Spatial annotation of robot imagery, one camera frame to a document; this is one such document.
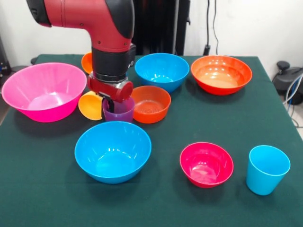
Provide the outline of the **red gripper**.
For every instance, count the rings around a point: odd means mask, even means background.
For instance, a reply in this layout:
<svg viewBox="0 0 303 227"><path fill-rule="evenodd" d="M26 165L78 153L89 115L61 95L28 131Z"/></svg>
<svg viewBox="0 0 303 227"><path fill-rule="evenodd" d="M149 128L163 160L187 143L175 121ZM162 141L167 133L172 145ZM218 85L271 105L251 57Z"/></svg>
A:
<svg viewBox="0 0 303 227"><path fill-rule="evenodd" d="M119 83L106 83L98 80L93 74L88 76L88 88L94 93L109 98L108 111L110 113L115 112L115 102L123 102L129 99L133 91L133 83L128 79L123 80Z"/></svg>

